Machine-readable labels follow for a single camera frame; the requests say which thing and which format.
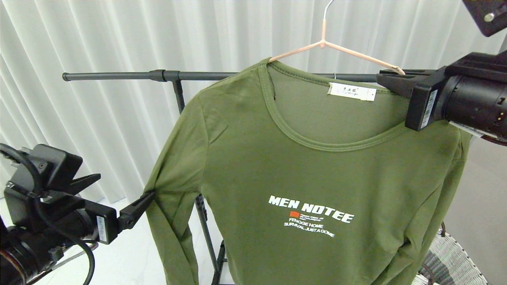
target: black metal stand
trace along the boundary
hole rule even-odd
[[[123,72],[123,73],[63,73],[62,77],[65,81],[73,80],[132,80],[132,79],[149,79],[159,82],[172,82],[174,93],[176,95],[176,102],[178,104],[179,112],[183,112],[185,108],[185,100],[183,98],[182,80],[192,81],[218,81],[236,73],[232,72],[180,72],[177,70],[164,70],[157,69],[150,72]],[[377,82],[376,74],[316,74],[327,78],[335,78],[340,80],[354,81],[354,82]],[[211,236],[209,235],[208,216],[204,206],[204,197],[199,195],[195,199],[197,213],[199,220],[204,231],[204,238],[208,247],[211,262],[214,268],[213,281],[211,285],[225,285],[220,284],[222,277],[222,269],[224,263],[227,262],[225,258],[225,245],[224,241],[220,245],[218,257],[215,255]]]

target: pink hanger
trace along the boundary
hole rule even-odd
[[[286,52],[284,54],[280,54],[280,55],[277,55],[275,57],[272,57],[269,59],[269,62],[273,62],[275,60],[279,60],[281,58],[284,58],[284,57],[288,57],[288,56],[291,56],[293,54],[297,54],[297,53],[300,53],[300,52],[303,52],[303,51],[306,51],[306,50],[309,50],[311,48],[314,48],[316,46],[320,46],[321,49],[323,49],[325,46],[328,46],[328,47],[331,47],[331,48],[334,48],[336,50],[339,50],[339,51],[343,51],[343,52],[346,52],[348,54],[351,54],[353,56],[357,56],[359,58],[362,58],[362,59],[365,59],[365,60],[368,60],[368,61],[371,61],[373,63],[376,63],[378,65],[381,65],[385,68],[388,68],[390,70],[393,70],[395,71],[396,73],[398,74],[402,74],[404,75],[405,72],[399,67],[399,66],[396,66],[394,64],[390,64],[390,63],[387,63],[385,61],[382,61],[380,59],[377,59],[377,58],[374,58],[374,57],[371,57],[369,55],[366,55],[366,54],[362,54],[362,53],[359,53],[359,52],[356,52],[356,51],[353,51],[353,50],[349,50],[347,48],[344,48],[344,47],[341,47],[341,46],[338,46],[338,45],[335,45],[335,44],[332,44],[328,41],[325,40],[325,16],[328,12],[328,8],[329,6],[331,5],[331,3],[333,2],[334,0],[331,0],[329,1],[328,5],[325,7],[325,10],[324,10],[324,19],[322,20],[322,39],[314,44],[311,44],[311,45],[308,45],[306,47],[302,47],[302,48],[298,48],[296,50],[293,50],[293,51],[289,51],[289,52]]]

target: green shirt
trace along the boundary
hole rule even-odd
[[[328,94],[376,88],[374,101]],[[471,136],[404,126],[408,100],[265,59],[200,91],[145,191],[168,284],[198,284],[199,193],[237,285],[410,284],[456,191]]]

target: silver bolt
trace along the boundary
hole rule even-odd
[[[491,21],[493,21],[494,18],[495,18],[495,14],[489,13],[489,14],[486,14],[486,16],[484,16],[484,21],[491,22]]]

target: hanger hook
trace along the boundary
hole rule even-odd
[[[326,14],[328,13],[328,8],[329,8],[329,6],[331,6],[331,3],[332,3],[333,1],[334,1],[334,0],[329,1],[328,5],[325,7],[325,9],[324,9],[324,19],[323,19],[323,20],[325,20],[325,16],[326,16]]]

